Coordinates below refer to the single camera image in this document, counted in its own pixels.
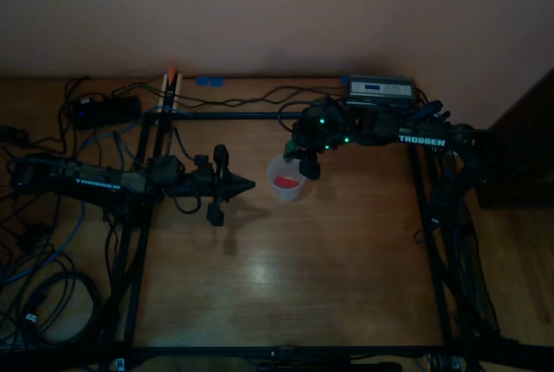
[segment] black aluminum frame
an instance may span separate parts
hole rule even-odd
[[[172,97],[164,100],[165,106],[172,105]],[[298,119],[299,112],[286,112],[282,114],[284,119]],[[276,112],[204,112],[193,113],[188,116],[175,114],[173,112],[151,113],[145,116],[140,140],[138,143],[137,158],[141,161],[145,159],[146,144],[152,123],[158,120],[158,131],[156,134],[156,143],[154,144],[153,156],[159,157],[162,152],[164,135],[170,130],[173,120],[221,120],[221,119],[276,119]],[[423,234],[427,248],[429,269],[432,276],[435,301],[438,310],[438,316],[441,326],[443,345],[436,346],[348,346],[348,347],[263,347],[263,348],[189,348],[189,347],[165,347],[165,348],[133,348],[132,338],[137,321],[139,309],[139,294],[141,281],[144,271],[144,261],[148,235],[151,221],[151,206],[146,209],[148,216],[140,227],[138,238],[137,254],[135,258],[139,259],[138,275],[131,285],[131,293],[126,313],[123,347],[121,357],[126,359],[126,365],[132,367],[145,359],[156,356],[231,356],[248,357],[264,359],[270,361],[296,361],[296,362],[327,362],[331,359],[351,359],[351,356],[407,356],[422,357],[427,354],[457,356],[471,360],[471,362],[493,362],[513,367],[535,369],[535,370],[554,370],[554,348],[545,346],[533,346],[519,344],[513,340],[500,337],[462,337],[454,338],[451,318],[448,314],[448,306],[445,290],[448,288],[448,269],[443,262],[439,249],[433,234],[433,222],[429,216],[429,200],[425,192],[425,186],[422,175],[421,161],[418,156],[418,150],[414,145],[408,145],[409,160],[414,177],[415,191],[420,209]],[[440,181],[435,159],[429,148],[425,149],[428,177],[431,186],[434,187]],[[448,232],[448,226],[441,225],[441,234],[444,238],[449,237],[452,232]],[[123,278],[128,247],[131,239],[131,228],[124,226],[119,249],[118,265],[116,267],[117,279]],[[451,259],[453,249],[448,244],[451,241],[444,241],[445,252],[448,264],[454,264]],[[456,308],[460,309],[463,303],[455,293],[454,299]]]
[[[164,105],[172,105],[172,97],[165,97]],[[298,119],[299,112],[287,112],[282,114],[284,119]],[[162,111],[148,113],[144,116],[140,140],[136,157],[138,160],[145,160],[146,146],[154,122],[158,122],[156,142],[154,144],[153,156],[159,157],[164,136],[171,128],[173,120],[214,120],[214,119],[276,119],[276,112],[206,112],[193,113],[190,115],[175,114]],[[129,288],[129,299],[126,309],[125,322],[122,330],[116,330],[117,326],[112,325],[100,341],[94,346],[59,349],[59,350],[38,350],[36,352],[14,353],[10,355],[10,362],[20,365],[19,370],[61,370],[76,366],[100,363],[99,370],[107,370],[109,361],[113,359],[123,360],[125,370],[130,370],[144,360],[157,356],[224,356],[244,357],[274,362],[298,362],[303,364],[337,364],[344,366],[350,363],[355,357],[372,356],[406,356],[412,358],[423,357],[427,354],[443,355],[448,359],[446,370],[451,369],[452,357],[461,357],[469,360],[472,366],[476,362],[493,362],[518,368],[534,369],[542,371],[554,370],[554,348],[545,346],[533,346],[519,344],[513,340],[505,339],[500,335],[487,335],[485,337],[454,337],[451,318],[448,314],[446,290],[449,289],[453,296],[458,310],[464,307],[464,296],[455,292],[455,287],[449,277],[448,268],[440,256],[439,249],[433,234],[433,222],[429,216],[429,200],[426,195],[422,165],[418,150],[414,145],[408,145],[409,160],[414,177],[415,192],[420,209],[422,220],[422,231],[425,238],[429,269],[433,282],[435,301],[438,310],[438,317],[441,326],[443,345],[429,346],[332,346],[332,347],[156,347],[138,348],[132,346],[132,340],[136,328],[137,314],[139,310],[140,288],[144,273],[144,264],[148,237],[150,233],[152,205],[141,209],[143,219],[127,221],[124,223],[117,265],[114,273],[113,283],[116,285],[113,294],[116,304],[123,295],[125,289]],[[431,187],[433,188],[440,181],[435,159],[432,151],[425,149],[427,171]],[[132,266],[134,266],[132,280],[129,284],[129,269],[127,257],[132,239],[132,231],[139,227],[138,245]],[[449,238],[448,225],[441,225],[441,235]],[[444,241],[445,254],[448,266],[454,263],[450,249],[450,241]],[[122,340],[117,335],[122,333]]]

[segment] blue tape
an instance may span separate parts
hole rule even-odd
[[[223,86],[223,78],[210,78],[209,79],[209,85],[211,87],[222,87]]]
[[[196,84],[200,87],[207,87],[209,85],[209,77],[199,76],[198,78],[196,78]]]

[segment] power adapter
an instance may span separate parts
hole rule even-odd
[[[128,123],[142,115],[140,99],[136,95],[103,101],[84,98],[74,101],[71,106],[73,123],[77,130]]]

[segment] dark wooden cabinet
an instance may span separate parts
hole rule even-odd
[[[483,208],[554,206],[554,68],[492,127],[506,142],[509,164],[525,167],[506,180],[481,184]]]

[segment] control box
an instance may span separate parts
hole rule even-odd
[[[414,80],[404,77],[350,75],[347,104],[378,108],[388,106],[406,108],[417,102]]]

